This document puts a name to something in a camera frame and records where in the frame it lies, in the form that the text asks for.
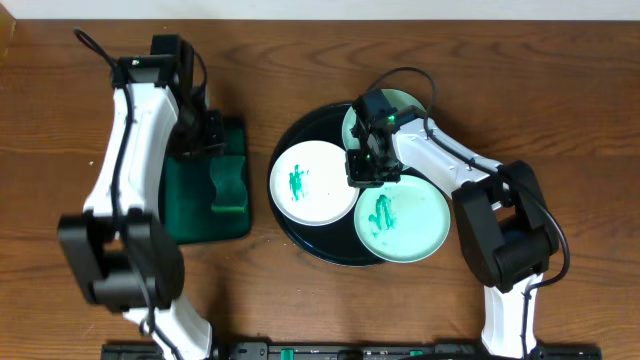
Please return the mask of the white plate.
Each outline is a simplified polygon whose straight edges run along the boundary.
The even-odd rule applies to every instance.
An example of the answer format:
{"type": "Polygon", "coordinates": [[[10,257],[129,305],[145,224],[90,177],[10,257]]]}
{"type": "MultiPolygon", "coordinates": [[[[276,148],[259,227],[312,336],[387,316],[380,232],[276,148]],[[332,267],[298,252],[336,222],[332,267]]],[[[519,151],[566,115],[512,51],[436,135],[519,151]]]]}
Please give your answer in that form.
{"type": "Polygon", "coordinates": [[[271,200],[289,220],[324,226],[344,217],[360,190],[348,184],[346,152],[326,141],[311,140],[286,149],[269,175],[271,200]]]}

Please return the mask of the mint plate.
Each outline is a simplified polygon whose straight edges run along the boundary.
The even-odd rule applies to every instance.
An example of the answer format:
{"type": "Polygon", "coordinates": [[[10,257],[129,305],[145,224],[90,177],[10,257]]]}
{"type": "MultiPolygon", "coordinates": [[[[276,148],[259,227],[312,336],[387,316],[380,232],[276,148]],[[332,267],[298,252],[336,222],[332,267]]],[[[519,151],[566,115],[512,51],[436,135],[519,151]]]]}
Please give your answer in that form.
{"type": "Polygon", "coordinates": [[[410,175],[365,190],[354,213],[356,234],[365,248],[395,263],[417,262],[435,253],[450,224],[449,206],[441,192],[410,175]]]}
{"type": "MultiPolygon", "coordinates": [[[[393,145],[398,159],[403,165],[402,171],[413,168],[422,171],[426,164],[428,140],[424,133],[425,108],[412,95],[395,89],[381,89],[397,112],[395,118],[399,130],[393,135],[393,145]]],[[[346,151],[358,149],[359,143],[352,133],[356,115],[352,105],[346,112],[342,124],[342,140],[346,151]]]]}

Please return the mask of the green sponge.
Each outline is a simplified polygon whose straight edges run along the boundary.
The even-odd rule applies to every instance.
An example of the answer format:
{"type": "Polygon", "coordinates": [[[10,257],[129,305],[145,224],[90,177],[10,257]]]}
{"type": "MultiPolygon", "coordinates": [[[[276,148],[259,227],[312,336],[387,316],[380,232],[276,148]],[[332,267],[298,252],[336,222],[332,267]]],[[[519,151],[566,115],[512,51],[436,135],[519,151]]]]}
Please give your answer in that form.
{"type": "Polygon", "coordinates": [[[248,190],[244,182],[246,159],[241,155],[214,157],[210,178],[216,194],[211,209],[215,213],[244,213],[248,209],[248,190]]]}

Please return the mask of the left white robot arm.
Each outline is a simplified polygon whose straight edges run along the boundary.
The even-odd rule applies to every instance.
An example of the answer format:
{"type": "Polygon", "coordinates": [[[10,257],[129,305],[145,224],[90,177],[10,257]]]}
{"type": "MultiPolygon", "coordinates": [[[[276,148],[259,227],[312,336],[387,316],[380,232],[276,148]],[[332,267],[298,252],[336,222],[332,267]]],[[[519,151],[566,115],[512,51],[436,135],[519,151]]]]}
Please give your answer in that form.
{"type": "Polygon", "coordinates": [[[185,266],[164,229],[161,178],[168,151],[199,141],[205,85],[193,55],[110,59],[114,119],[98,179],[57,235],[85,301],[135,323],[165,359],[209,359],[212,325],[184,293],[185,266]]]}

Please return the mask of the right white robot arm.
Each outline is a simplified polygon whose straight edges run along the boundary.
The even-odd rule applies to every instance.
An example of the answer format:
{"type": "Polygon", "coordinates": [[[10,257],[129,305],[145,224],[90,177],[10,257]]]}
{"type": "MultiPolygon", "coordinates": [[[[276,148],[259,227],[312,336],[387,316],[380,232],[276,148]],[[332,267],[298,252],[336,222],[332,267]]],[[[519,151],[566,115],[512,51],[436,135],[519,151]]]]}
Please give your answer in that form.
{"type": "Polygon", "coordinates": [[[551,256],[568,249],[532,168],[474,153],[416,106],[353,105],[345,121],[358,143],[347,151],[350,184],[397,185],[410,168],[451,199],[463,257],[484,287],[485,354],[531,358],[537,291],[550,283],[551,256]]]}

